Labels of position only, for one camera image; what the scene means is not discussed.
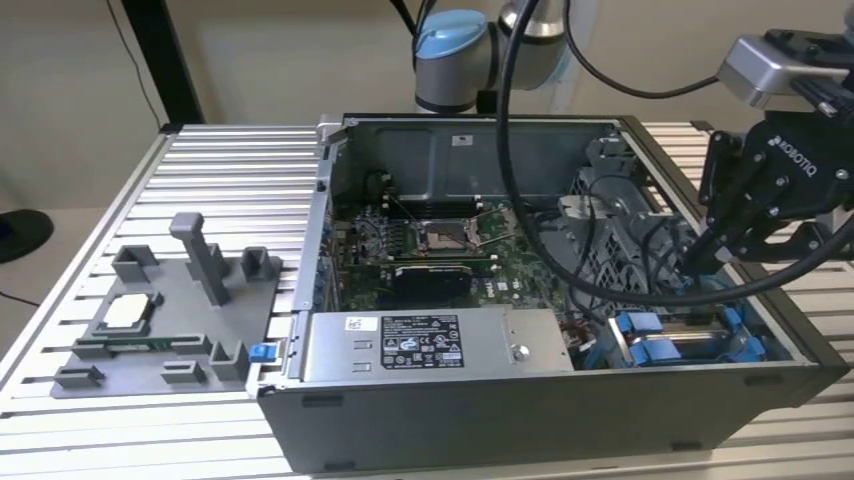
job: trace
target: black cable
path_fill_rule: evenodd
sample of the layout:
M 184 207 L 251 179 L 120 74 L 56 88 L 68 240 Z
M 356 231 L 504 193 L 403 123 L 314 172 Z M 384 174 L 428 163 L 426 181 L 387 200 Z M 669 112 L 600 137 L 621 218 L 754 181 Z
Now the black cable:
M 669 217 L 662 218 L 653 228 L 646 232 L 643 238 L 641 239 L 641 265 L 643 265 L 643 275 L 646 276 L 646 288 L 647 291 L 653 292 L 653 272 L 650 271 L 650 244 L 653 243 L 653 237 L 655 233 L 665 227 Z
M 580 255 L 578 256 L 578 266 L 575 267 L 575 276 L 578 277 L 584 269 L 584 264 L 587 263 L 587 259 L 590 258 L 590 252 L 592 250 L 592 241 L 596 236 L 596 211 L 592 208 L 592 200 L 590 195 L 587 196 L 587 206 L 590 208 L 590 220 L 587 221 L 587 237 L 584 238 L 584 246 L 582 247 Z M 572 305 L 582 312 L 587 320 L 592 320 L 599 325 L 604 326 L 604 320 L 599 318 L 596 314 L 592 313 L 592 308 L 584 306 L 584 304 L 578 300 L 578 292 L 572 285 L 567 286 L 570 300 L 572 301 Z M 594 297 L 590 297 L 590 305 L 592 305 Z
M 398 15 L 400 16 L 400 20 L 403 20 L 403 24 L 406 25 L 406 29 L 410 31 L 410 35 L 415 36 L 415 21 L 412 20 L 412 14 L 410 14 L 410 9 L 406 8 L 406 3 L 403 0 L 388 0 L 398 11 Z
M 371 222 L 370 220 L 362 218 L 356 220 L 356 223 L 364 223 L 368 227 L 371 227 L 371 229 L 374 230 L 374 233 L 376 234 L 376 239 L 378 239 L 378 244 L 379 244 L 379 248 L 376 249 L 375 252 L 371 252 L 371 256 L 375 257 L 376 255 L 379 255 L 383 251 L 383 247 L 386 247 L 386 240 L 383 239 L 383 234 L 379 231 L 379 227 L 374 224 L 374 222 Z
M 667 265 L 667 260 L 670 259 L 673 254 L 677 253 L 677 250 L 678 245 L 674 244 L 662 254 L 662 258 L 659 258 L 658 263 L 655 264 L 655 268 L 653 268 L 653 274 L 650 275 L 650 277 L 647 277 L 647 282 L 651 278 L 653 283 L 647 283 L 647 285 L 658 285 L 658 275 L 662 273 L 662 269 L 665 268 L 665 265 Z
M 667 90 L 666 92 L 647 92 L 645 90 L 638 90 L 637 88 L 631 88 L 623 85 L 622 83 L 619 83 L 613 78 L 610 78 L 604 73 L 599 71 L 599 69 L 596 69 L 592 63 L 590 63 L 590 61 L 587 60 L 587 57 L 584 57 L 584 54 L 578 48 L 578 44 L 575 43 L 575 38 L 572 37 L 572 30 L 570 29 L 571 3 L 572 3 L 571 0 L 566 0 L 563 4 L 563 36 L 566 39 L 567 46 L 570 47 L 570 51 L 572 52 L 572 55 L 575 56 L 578 63 L 580 63 L 582 67 L 584 67 L 584 70 L 587 70 L 587 72 L 590 72 L 590 74 L 596 78 L 596 80 L 604 83 L 614 90 L 625 93 L 626 95 L 631 95 L 633 97 L 646 98 L 649 100 L 659 100 L 663 98 L 678 97 L 681 95 L 685 95 L 686 93 L 695 92 L 701 88 L 705 88 L 709 85 L 713 85 L 715 82 L 718 82 L 717 77 L 709 77 L 697 83 L 686 85 L 685 87 L 677 88 L 674 90 Z
M 608 203 L 608 200 L 606 198 L 603 198 L 600 195 L 598 195 L 595 193 L 591 193 L 591 190 L 592 190 L 592 187 L 596 185 L 596 183 L 599 183 L 599 180 L 604 180 L 606 178 L 617 178 L 619 180 L 625 180 L 626 182 L 630 182 L 634 187 L 637 187 L 637 184 L 635 184 L 634 180 L 631 180 L 631 178 L 629 178 L 626 175 L 617 175 L 617 174 L 610 173 L 607 175 L 602 175 L 600 177 L 596 177 L 596 179 L 590 183 L 590 187 L 587 188 L 587 195 L 592 195 L 594 197 L 599 198 L 599 200 L 602 200 L 603 203 Z M 661 257 L 654 252 L 650 252 L 649 248 L 645 249 L 643 242 L 642 242 L 641 239 L 638 239 L 638 237 L 633 233 L 631 228 L 626 228 L 626 235 L 629 236 L 629 239 L 634 242 L 634 244 L 641 249 L 641 254 L 643 255 L 645 252 L 646 252 L 647 259 L 646 259 L 646 263 L 643 263 L 643 265 L 646 265 L 645 272 L 649 272 L 649 257 L 653 257 L 653 259 L 655 261 L 659 261 Z
M 691 295 L 649 295 L 631 292 L 621 292 L 584 281 L 570 272 L 554 259 L 548 249 L 539 239 L 536 224 L 528 217 L 524 200 L 516 185 L 512 159 L 510 158 L 510 92 L 512 89 L 512 75 L 516 67 L 516 57 L 524 36 L 524 29 L 531 20 L 531 15 L 539 0 L 528 0 L 522 8 L 516 25 L 514 26 L 504 52 L 504 69 L 500 74 L 498 88 L 498 109 L 495 116 L 495 144 L 498 164 L 502 172 L 502 182 L 507 191 L 507 197 L 512 206 L 512 212 L 519 222 L 519 227 L 528 241 L 534 253 L 539 256 L 546 267 L 570 286 L 578 288 L 588 295 L 594 295 L 613 302 L 645 306 L 690 307 L 723 303 L 743 297 L 755 295 L 766 290 L 779 287 L 810 273 L 849 243 L 854 234 L 854 216 L 849 218 L 834 236 L 813 252 L 793 265 L 779 270 L 767 277 L 747 282 L 733 288 L 703 292 Z
M 33 302 L 31 300 L 27 300 L 25 298 L 21 298 L 21 297 L 16 297 L 15 295 L 9 295 L 4 291 L 0 291 L 0 297 L 8 298 L 9 300 L 15 300 L 16 302 L 25 303 L 27 305 L 32 305 L 33 307 L 40 307 L 41 306 L 40 303 L 36 303 L 36 302 Z
M 160 125 L 163 125 L 163 121 L 160 120 L 160 116 L 157 115 L 157 111 L 155 110 L 155 106 L 151 104 L 151 98 L 148 97 L 148 92 L 145 91 L 145 84 L 143 83 L 143 72 L 139 69 L 139 63 L 136 62 L 136 58 L 133 58 L 133 53 L 131 53 L 131 47 L 128 47 L 128 41 L 124 38 L 124 32 L 121 31 L 121 27 L 119 26 L 119 19 L 116 18 L 116 12 L 112 9 L 112 3 L 109 0 L 104 0 L 107 3 L 107 8 L 109 9 L 109 17 L 112 18 L 112 24 L 116 26 L 116 31 L 119 32 L 119 38 L 121 39 L 121 45 L 124 45 L 124 51 L 128 54 L 128 58 L 131 62 L 133 62 L 133 69 L 136 70 L 136 81 L 139 82 L 139 88 L 143 91 L 143 97 L 145 98 L 145 103 L 148 104 L 148 110 L 151 110 L 151 114 L 155 117 L 155 122 L 157 122 L 157 130 L 160 130 Z
M 432 7 L 436 6 L 436 0 L 422 0 L 422 4 L 418 7 L 418 19 L 415 23 L 415 35 L 412 35 L 412 70 L 415 70 L 415 55 L 418 54 L 418 41 L 422 38 L 422 31 L 424 30 L 424 22 L 430 16 Z

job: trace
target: printed label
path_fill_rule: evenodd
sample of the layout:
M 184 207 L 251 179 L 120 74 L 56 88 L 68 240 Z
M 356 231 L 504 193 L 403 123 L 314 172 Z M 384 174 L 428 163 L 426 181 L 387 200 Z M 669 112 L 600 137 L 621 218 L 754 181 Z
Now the printed label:
M 456 315 L 383 317 L 380 363 L 388 370 L 463 367 Z
M 452 147 L 471 147 L 475 144 L 474 135 L 454 135 L 451 137 Z
M 347 320 L 344 321 L 344 330 L 375 332 L 378 323 L 378 317 L 347 317 Z

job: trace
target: black pole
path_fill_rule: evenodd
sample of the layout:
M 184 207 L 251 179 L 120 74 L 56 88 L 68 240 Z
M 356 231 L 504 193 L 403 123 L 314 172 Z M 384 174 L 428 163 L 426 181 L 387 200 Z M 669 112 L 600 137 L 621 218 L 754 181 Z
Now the black pole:
M 121 0 L 171 123 L 204 123 L 165 0 Z

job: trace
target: slotted aluminum surface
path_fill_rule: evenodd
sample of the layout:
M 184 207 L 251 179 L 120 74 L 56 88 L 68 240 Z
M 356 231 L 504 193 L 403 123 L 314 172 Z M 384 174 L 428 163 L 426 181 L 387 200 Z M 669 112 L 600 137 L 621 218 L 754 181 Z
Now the slotted aluminum surface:
M 697 185 L 707 134 L 687 123 L 647 124 L 647 128 Z M 284 259 L 268 336 L 276 339 L 287 334 L 315 147 L 311 127 L 187 127 L 157 141 L 0 365 L 0 372 L 11 372 L 0 392 L 0 475 L 291 477 L 260 410 L 244 393 L 53 400 L 48 378 L 68 359 L 68 346 L 107 293 L 109 259 L 120 245 L 143 243 L 160 256 L 180 255 L 179 244 L 167 234 L 177 211 L 206 214 L 208 241 L 218 242 L 226 254 L 266 245 Z M 851 266 L 830 262 L 786 290 L 854 363 Z M 583 432 L 574 432 L 570 425 L 567 435 Z M 854 376 L 846 376 L 802 408 L 761 415 L 713 452 L 370 478 L 615 479 L 627 475 L 643 480 L 854 478 Z

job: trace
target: open computer tower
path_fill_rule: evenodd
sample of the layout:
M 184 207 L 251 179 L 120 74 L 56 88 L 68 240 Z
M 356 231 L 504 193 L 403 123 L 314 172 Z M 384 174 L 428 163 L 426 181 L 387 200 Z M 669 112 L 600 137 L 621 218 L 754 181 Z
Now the open computer tower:
M 324 132 L 292 331 L 258 392 L 298 472 L 710 449 L 847 371 L 781 290 L 671 309 L 568 289 L 519 234 L 494 130 L 350 115 Z M 702 207 L 634 118 L 515 117 L 510 132 L 540 240 L 590 282 L 678 294 L 765 275 L 681 275 Z

